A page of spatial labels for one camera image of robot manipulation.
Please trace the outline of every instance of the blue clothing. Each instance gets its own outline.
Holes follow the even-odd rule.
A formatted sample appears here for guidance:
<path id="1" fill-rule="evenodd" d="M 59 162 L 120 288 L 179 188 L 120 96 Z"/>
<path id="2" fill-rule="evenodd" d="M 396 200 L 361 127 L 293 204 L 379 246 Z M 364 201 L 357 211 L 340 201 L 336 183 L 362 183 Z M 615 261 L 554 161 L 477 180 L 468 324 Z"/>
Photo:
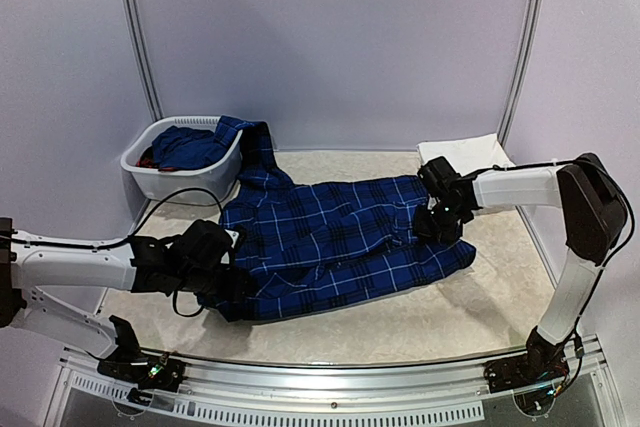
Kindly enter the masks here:
<path id="1" fill-rule="evenodd" d="M 417 176 L 295 185 L 276 165 L 265 123 L 223 117 L 216 136 L 230 145 L 241 129 L 240 192 L 221 225 L 246 229 L 236 265 L 259 291 L 241 303 L 200 298 L 227 320 L 343 307 L 435 282 L 473 262 L 475 248 L 466 242 L 421 244 L 413 235 L 415 208 L 427 200 Z"/>
<path id="2" fill-rule="evenodd" d="M 216 140 L 210 130 L 172 125 L 153 140 L 153 163 L 160 170 L 204 169 L 227 153 Z"/>

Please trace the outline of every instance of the white towel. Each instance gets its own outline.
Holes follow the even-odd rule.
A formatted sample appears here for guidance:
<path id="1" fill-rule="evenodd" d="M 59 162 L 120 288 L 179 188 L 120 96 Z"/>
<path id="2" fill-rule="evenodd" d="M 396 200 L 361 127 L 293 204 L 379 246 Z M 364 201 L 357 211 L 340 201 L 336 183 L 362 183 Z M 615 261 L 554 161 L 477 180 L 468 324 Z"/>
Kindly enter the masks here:
<path id="1" fill-rule="evenodd" d="M 418 144 L 421 164 L 443 155 L 461 175 L 493 165 L 514 165 L 496 134 L 445 142 L 421 142 Z"/>

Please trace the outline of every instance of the metal frame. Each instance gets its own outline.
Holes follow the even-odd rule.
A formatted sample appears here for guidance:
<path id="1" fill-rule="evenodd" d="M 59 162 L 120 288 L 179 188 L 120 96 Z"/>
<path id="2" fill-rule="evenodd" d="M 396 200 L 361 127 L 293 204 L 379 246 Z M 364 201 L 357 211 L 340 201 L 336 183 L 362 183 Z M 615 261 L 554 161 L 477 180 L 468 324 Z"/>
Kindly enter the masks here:
<path id="1" fill-rule="evenodd" d="M 538 23 L 541 2 L 542 0 L 529 0 L 527 3 L 527 13 L 522 29 L 522 37 L 520 38 L 516 69 L 513 74 L 513 79 L 511 80 L 511 86 L 509 87 L 509 96 L 507 97 L 505 111 L 498 126 L 498 141 L 502 145 L 505 144 L 509 136 L 511 124 L 513 123 L 518 105 L 518 99 L 520 98 L 520 92 L 522 91 L 522 85 L 531 55 L 536 24 Z"/>
<path id="2" fill-rule="evenodd" d="M 597 381 L 595 387 L 605 425 L 624 425 L 597 338 L 586 338 L 584 347 L 582 375 L 590 375 Z M 567 349 L 568 360 L 575 371 L 577 360 L 571 350 Z M 521 353 L 518 350 L 506 355 Z M 84 353 L 67 349 L 63 355 L 63 368 L 45 426 L 59 425 L 69 392 L 74 388 L 134 406 L 124 399 L 131 385 L 96 374 L 97 362 Z M 490 394 L 483 377 L 483 364 L 503 356 L 504 352 L 419 365 L 300 367 L 237 364 L 177 355 L 188 364 L 186 380 L 177 394 L 156 392 L 149 411 L 238 426 L 269 423 L 272 426 L 383 426 L 385 419 L 393 419 L 393 425 L 398 426 L 459 425 L 465 420 L 483 418 L 482 401 L 512 395 L 511 392 Z M 450 417 L 441 420 L 441 412 L 443 416 L 448 412 Z M 466 412 L 468 416 L 473 413 L 473 416 L 463 419 L 457 417 L 458 412 Z M 267 422 L 259 424 L 262 419 Z"/>
<path id="3" fill-rule="evenodd" d="M 158 92 L 153 82 L 151 64 L 147 54 L 140 16 L 138 14 L 138 3 L 137 0 L 123 0 L 123 3 L 127 16 L 129 34 L 131 35 L 131 43 L 133 44 L 133 52 L 136 57 L 140 80 L 142 81 L 142 87 L 147 99 L 147 106 L 152 120 L 157 122 L 164 117 L 164 114 L 162 113 Z"/>

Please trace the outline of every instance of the tartan pattern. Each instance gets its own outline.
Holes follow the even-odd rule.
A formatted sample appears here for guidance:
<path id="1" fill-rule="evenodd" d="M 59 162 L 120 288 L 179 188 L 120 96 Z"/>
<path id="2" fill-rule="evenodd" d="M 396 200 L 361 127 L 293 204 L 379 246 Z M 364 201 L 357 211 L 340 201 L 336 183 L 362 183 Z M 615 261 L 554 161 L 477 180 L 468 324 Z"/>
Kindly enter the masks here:
<path id="1" fill-rule="evenodd" d="M 267 124 L 223 117 L 216 135 L 243 130 L 238 197 L 221 225 L 247 231 L 236 265 L 257 281 L 242 303 L 200 298 L 229 321 L 275 320 L 426 285 L 469 266 L 475 248 L 420 244 L 412 234 L 427 192 L 417 176 L 294 185 L 276 164 Z"/>

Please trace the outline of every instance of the fabric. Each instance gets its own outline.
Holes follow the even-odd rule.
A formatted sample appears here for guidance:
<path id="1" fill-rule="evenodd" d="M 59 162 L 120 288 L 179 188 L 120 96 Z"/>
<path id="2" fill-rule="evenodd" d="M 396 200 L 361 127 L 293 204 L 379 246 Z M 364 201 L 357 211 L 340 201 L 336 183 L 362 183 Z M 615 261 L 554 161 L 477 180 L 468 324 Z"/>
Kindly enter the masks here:
<path id="1" fill-rule="evenodd" d="M 241 303 L 200 298 L 227 320 L 343 307 L 435 282 L 473 262 L 475 249 L 465 242 L 425 245 L 412 234 L 415 208 L 427 199 L 417 176 L 294 185 L 276 165 L 265 123 L 223 117 L 216 136 L 230 145 L 239 130 L 241 187 L 221 225 L 246 229 L 236 265 L 260 290 Z"/>
<path id="2" fill-rule="evenodd" d="M 151 148 L 151 165 L 163 171 L 204 169 L 227 153 L 227 149 L 217 142 L 214 132 L 175 125 L 158 135 Z M 149 162 L 141 159 L 140 164 L 148 166 Z"/>

